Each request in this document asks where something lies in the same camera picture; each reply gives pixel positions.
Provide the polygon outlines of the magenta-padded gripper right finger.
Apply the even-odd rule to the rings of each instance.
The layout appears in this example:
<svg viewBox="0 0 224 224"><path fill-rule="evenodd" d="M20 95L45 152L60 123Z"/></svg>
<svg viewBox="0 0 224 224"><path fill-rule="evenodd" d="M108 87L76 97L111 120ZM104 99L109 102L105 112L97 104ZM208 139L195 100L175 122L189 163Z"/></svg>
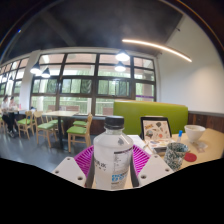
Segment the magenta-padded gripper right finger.
<svg viewBox="0 0 224 224"><path fill-rule="evenodd" d="M134 188L143 187L173 173L173 170L157 154L148 154L139 146L133 146L130 176Z"/></svg>

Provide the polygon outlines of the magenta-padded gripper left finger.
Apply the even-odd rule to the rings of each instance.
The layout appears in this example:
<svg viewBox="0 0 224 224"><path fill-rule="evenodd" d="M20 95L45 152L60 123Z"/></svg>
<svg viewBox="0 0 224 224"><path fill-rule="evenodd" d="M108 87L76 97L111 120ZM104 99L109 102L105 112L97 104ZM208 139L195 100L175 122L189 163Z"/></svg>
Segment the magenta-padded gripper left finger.
<svg viewBox="0 0 224 224"><path fill-rule="evenodd" d="M66 157L52 173L84 188L94 185L94 148L84 149L75 157Z"/></svg>

